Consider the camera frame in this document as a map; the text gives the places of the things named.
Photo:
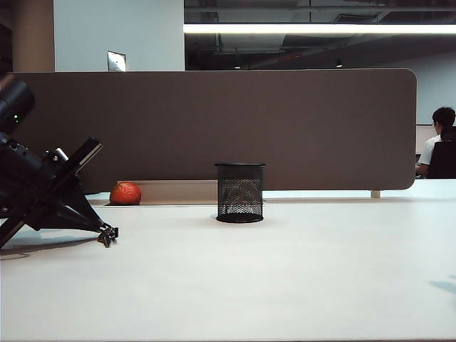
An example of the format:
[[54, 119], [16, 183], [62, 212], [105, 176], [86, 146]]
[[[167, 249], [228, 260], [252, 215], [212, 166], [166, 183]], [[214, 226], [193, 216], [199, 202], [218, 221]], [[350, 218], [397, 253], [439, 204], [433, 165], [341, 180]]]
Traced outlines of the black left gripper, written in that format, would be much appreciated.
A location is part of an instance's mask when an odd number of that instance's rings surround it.
[[1, 246], [23, 226], [101, 232], [111, 228], [91, 207], [78, 172], [102, 148], [88, 138], [70, 157], [59, 149], [35, 155], [1, 134]]

